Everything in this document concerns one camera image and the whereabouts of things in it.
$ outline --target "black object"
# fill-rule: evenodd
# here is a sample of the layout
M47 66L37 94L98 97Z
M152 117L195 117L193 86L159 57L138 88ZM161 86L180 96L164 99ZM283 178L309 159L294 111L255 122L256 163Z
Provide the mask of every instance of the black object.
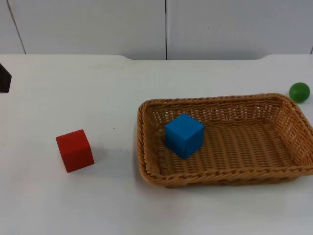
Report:
M11 74L0 64L0 93L8 93L11 85Z

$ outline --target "white wall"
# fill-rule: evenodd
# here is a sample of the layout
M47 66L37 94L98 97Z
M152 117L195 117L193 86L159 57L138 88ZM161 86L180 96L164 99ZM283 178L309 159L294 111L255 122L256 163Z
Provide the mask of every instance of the white wall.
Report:
M165 59L164 0L12 0L26 53Z
M168 59L309 54L313 0L167 0Z
M0 0L0 54L23 53L6 1Z

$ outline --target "toy block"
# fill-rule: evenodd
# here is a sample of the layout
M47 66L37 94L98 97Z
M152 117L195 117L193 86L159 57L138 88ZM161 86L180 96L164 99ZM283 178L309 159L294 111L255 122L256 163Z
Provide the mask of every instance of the toy block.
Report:
M204 125L188 114L182 114L165 126L165 145L182 159L201 148Z
M0 93L9 92L11 78L11 74L0 64Z
M67 172L94 164L91 148L84 130L58 136L56 141Z

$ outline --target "ball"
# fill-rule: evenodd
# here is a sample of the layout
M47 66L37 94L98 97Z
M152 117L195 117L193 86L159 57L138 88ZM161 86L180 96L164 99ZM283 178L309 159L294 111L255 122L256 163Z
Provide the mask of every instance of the ball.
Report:
M303 82L293 84L289 89L289 97L297 103L306 101L310 96L310 88Z

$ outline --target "wicker basket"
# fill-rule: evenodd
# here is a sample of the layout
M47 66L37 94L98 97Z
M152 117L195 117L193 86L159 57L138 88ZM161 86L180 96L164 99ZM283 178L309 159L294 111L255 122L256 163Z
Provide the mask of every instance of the wicker basket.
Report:
M164 126L182 113L205 125L188 160L164 145ZM137 154L142 177L166 187L280 183L313 174L313 129L281 94L155 99L138 109Z

